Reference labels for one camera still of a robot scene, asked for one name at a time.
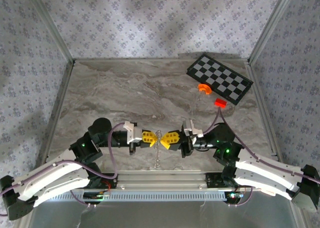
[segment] orange block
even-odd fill
[[[223,101],[222,99],[217,98],[216,101],[214,102],[214,104],[218,107],[225,108],[227,105],[227,102]]]
[[[204,91],[206,93],[206,95],[209,95],[212,93],[211,88],[206,84],[199,84],[198,89],[199,89],[199,91]]]

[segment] patterned wallpaper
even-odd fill
[[[0,0],[0,11],[0,173],[16,177],[46,143],[67,62],[29,0]]]
[[[285,162],[320,170],[320,0],[292,0],[257,72]],[[311,216],[320,227],[320,215]]]
[[[73,57],[248,57],[277,0],[43,0]]]

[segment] orange curved piece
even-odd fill
[[[199,84],[198,85],[198,89],[199,91],[204,91],[206,93],[206,95],[209,95],[212,93],[212,90],[211,88],[208,86],[208,85],[205,85],[205,84]]]

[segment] metal frame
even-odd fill
[[[255,98],[257,100],[257,106],[261,115],[262,123],[264,126],[264,130],[266,132],[266,137],[269,141],[269,146],[272,152],[277,154],[278,160],[280,162],[284,162],[284,159],[281,154],[281,150],[278,144],[278,140],[276,137],[275,130],[272,126],[271,118],[269,116],[269,113],[267,111],[267,105],[263,99],[262,91],[258,85],[259,81],[257,79],[257,76],[252,69],[252,67],[249,65],[248,62],[245,63],[245,66],[248,70],[249,78],[253,81],[253,92],[255,94]],[[302,211],[298,207],[296,207],[294,204],[290,202],[290,206],[292,209],[292,213],[295,219],[295,222],[297,224],[297,227],[299,228],[312,228],[312,224],[310,221],[310,216],[306,211]]]
[[[266,22],[264,29],[256,42],[250,56],[249,64],[254,65],[262,50],[264,49],[268,39],[271,37],[276,25],[284,14],[286,8],[288,7],[291,0],[278,0],[272,14],[270,15],[268,21]]]
[[[45,25],[47,26],[48,30],[50,31],[54,41],[58,45],[59,49],[61,50],[64,57],[69,61],[69,63],[72,65],[74,63],[74,59],[68,50],[68,47],[66,46],[62,36],[60,35],[56,25],[54,24],[47,8],[45,7],[42,0],[31,0],[34,4],[36,10],[38,11],[40,17],[43,19]],[[290,0],[278,0],[278,3],[276,7],[274,8],[273,13],[271,14],[260,38],[258,39],[250,57],[250,65],[253,65],[255,61],[257,60],[258,56],[260,55],[261,51],[263,50],[267,40],[270,38],[276,24],[280,20],[281,16],[283,15],[285,9],[287,8]],[[110,59],[97,59],[97,61],[109,61]],[[194,59],[191,58],[174,58],[174,59],[116,59],[116,61],[194,61]],[[93,59],[79,59],[78,62],[88,62],[93,61]],[[246,58],[234,58],[234,59],[219,59],[221,62],[239,62],[243,61],[245,63],[245,66],[248,70],[249,77],[252,81],[254,81],[253,84],[253,92],[255,94],[255,97],[257,99],[257,106],[259,109],[259,112],[261,114],[262,122],[266,131],[266,136],[268,138],[270,149],[272,152],[277,152],[278,159],[280,162],[283,161],[282,155],[279,150],[279,146],[277,143],[277,139],[275,137],[275,132],[271,124],[271,120],[269,117],[269,114],[267,112],[266,104],[263,100],[262,93],[260,91],[260,88],[257,84],[257,79],[255,76],[254,71],[249,66],[248,60]],[[43,153],[43,157],[41,159],[41,164],[43,164],[46,160],[49,148],[52,143],[52,138],[54,135],[54,131],[58,122],[58,118],[60,116],[61,107],[63,104],[63,100],[66,94],[66,90],[68,87],[69,79],[71,76],[72,69],[69,70],[69,73],[67,74],[66,83],[64,85],[64,89],[62,92],[62,97],[60,100],[60,103],[58,105],[57,109],[57,116],[55,117],[53,121],[53,126],[49,134],[49,140],[46,146],[46,149]],[[187,181],[183,185],[184,191],[201,191],[202,189],[207,189],[206,183],[205,183],[205,177],[204,172],[199,171],[167,171],[167,172],[157,172],[157,171],[148,171],[148,172],[123,172],[119,175],[119,184],[117,191],[127,192],[127,191],[142,191],[142,186],[148,185],[149,189],[155,189],[159,190],[162,189],[163,191],[176,191],[177,187],[182,184],[182,181]],[[300,209],[296,208],[293,204],[291,204],[292,212],[296,221],[296,224],[299,228],[312,228],[310,223],[309,215],[306,212],[302,212]],[[16,221],[14,223],[15,228],[27,228],[29,226],[29,223],[31,221],[33,212],[29,213],[27,216],[23,217],[22,219]]]
[[[82,191],[74,191],[73,194],[80,200],[82,200]],[[104,196],[99,199],[99,202],[182,202],[182,201],[226,201],[226,196],[224,192],[217,191],[151,191],[151,192],[121,192],[112,191],[108,196]],[[56,196],[49,200],[48,202],[74,202],[75,199],[71,193],[65,193]],[[97,199],[86,199],[86,202],[96,202]]]

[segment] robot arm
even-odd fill
[[[225,166],[221,177],[229,187],[256,187],[271,196],[281,195],[309,212],[317,211],[320,187],[306,178],[319,180],[314,167],[306,165],[301,169],[252,154],[242,144],[236,143],[235,137],[226,123],[218,123],[210,132],[203,134],[189,120],[183,123],[181,131],[166,133],[161,143],[168,150],[181,150],[183,158],[194,150],[215,149],[213,157]]]
[[[129,153],[133,154],[137,146],[150,147],[156,142],[154,133],[138,128],[136,123],[125,122],[123,127],[127,131],[112,133],[111,146],[129,147]],[[59,194],[76,188],[94,188],[95,184],[100,183],[101,178],[85,170],[82,165],[100,173],[93,161],[102,156],[100,147],[107,146],[111,129],[108,119],[99,118],[83,137],[53,160],[24,176],[1,178],[1,191],[13,187],[2,196],[9,219],[19,219],[34,207]]]
[[[123,127],[126,131],[111,134],[110,143],[112,147],[129,147],[130,155],[136,152],[136,147],[151,147],[157,141],[153,132],[137,127],[136,123],[125,122]],[[111,129],[108,119],[99,118],[83,137],[55,159],[25,176],[1,178],[0,191],[9,219],[19,219],[59,194],[76,188],[95,188],[100,184],[101,178],[92,173],[100,173],[94,161],[102,156],[100,147],[108,145]],[[204,134],[194,127],[192,120],[187,120],[181,130],[166,133],[160,142],[168,150],[181,150],[183,158],[194,150],[215,149],[213,157],[224,165],[220,177],[226,186],[256,187],[269,195],[286,197],[308,211],[318,209],[320,188],[310,179],[320,179],[314,167],[306,165],[301,169],[251,153],[236,143],[235,137],[226,123],[218,123]],[[83,169],[83,165],[92,172]]]

